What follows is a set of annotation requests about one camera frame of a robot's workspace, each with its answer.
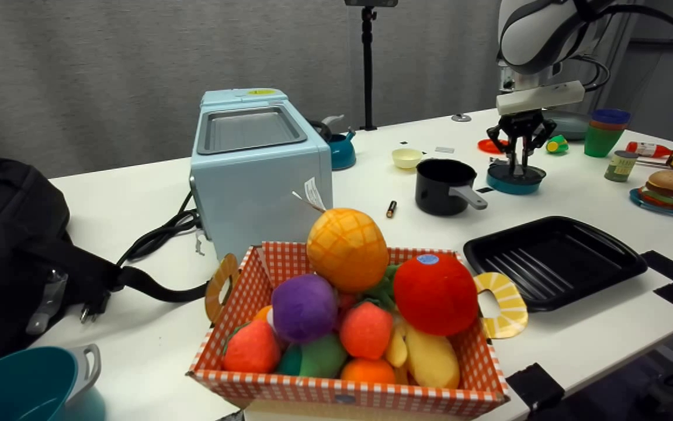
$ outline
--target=light blue toaster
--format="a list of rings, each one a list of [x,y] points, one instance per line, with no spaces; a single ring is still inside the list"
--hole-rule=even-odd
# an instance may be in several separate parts
[[[332,208],[329,148],[283,92],[204,93],[192,193],[218,257],[234,254],[241,260],[262,242],[303,243],[319,216],[294,196],[305,196],[309,181]]]

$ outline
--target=gray curtain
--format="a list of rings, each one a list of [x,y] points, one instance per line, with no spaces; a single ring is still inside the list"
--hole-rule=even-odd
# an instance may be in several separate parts
[[[377,10],[374,122],[491,109],[498,0]],[[363,125],[344,0],[0,0],[0,158],[47,176],[187,158],[209,90],[275,86]]]

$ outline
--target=black grill pan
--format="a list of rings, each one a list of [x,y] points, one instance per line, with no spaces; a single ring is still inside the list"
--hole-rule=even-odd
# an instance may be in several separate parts
[[[615,237],[560,216],[472,240],[463,254],[474,275],[507,275],[528,312],[558,310],[646,269]]]

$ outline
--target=small bowl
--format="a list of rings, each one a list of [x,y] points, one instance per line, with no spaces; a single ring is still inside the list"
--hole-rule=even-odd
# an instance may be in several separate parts
[[[413,172],[422,162],[422,152],[412,148],[393,150],[393,164],[402,172]]]

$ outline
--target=white table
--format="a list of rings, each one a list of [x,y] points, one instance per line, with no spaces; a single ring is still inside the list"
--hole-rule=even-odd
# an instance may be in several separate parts
[[[389,150],[402,144],[428,158],[455,158],[476,169],[474,187],[485,185],[491,155],[476,150],[476,140],[498,122],[498,116],[469,112],[472,122],[436,117],[412,125],[380,127],[356,137],[357,164],[333,173],[333,207],[370,214],[388,247],[461,250],[465,242],[523,224],[545,216],[567,216],[601,228],[637,254],[658,250],[673,257],[673,217],[634,207],[627,194],[656,172],[656,164],[637,162],[628,182],[602,179],[607,162],[582,155],[569,146],[566,158],[538,150],[531,164],[547,172],[545,182],[531,196],[488,193],[485,212],[455,217],[431,217],[413,207],[413,173],[398,172]],[[627,140],[662,139],[627,131]],[[83,173],[53,181],[72,208],[70,231],[74,243],[108,260],[116,260],[134,240],[166,223],[188,193],[188,162],[172,159],[131,169]],[[386,217],[386,207],[398,202],[398,216]],[[209,243],[197,254],[194,234],[172,240],[166,249],[139,263],[169,288],[192,288],[208,279],[218,257]],[[628,362],[637,353],[673,336],[673,305],[652,291],[666,285],[656,272],[645,272],[615,288],[596,292],[551,314],[532,314],[526,332],[498,340],[496,355],[505,376],[539,362],[567,393],[596,382],[606,373]],[[201,302],[170,307],[135,291],[116,292],[108,312],[82,325],[72,310],[37,344],[80,347],[98,344],[102,374],[98,390],[110,420],[219,420],[235,412],[185,373],[208,332]],[[528,407],[512,401],[483,420],[520,420]],[[347,420],[350,407],[254,402],[248,420]],[[357,412],[365,420],[415,420],[415,414]]]

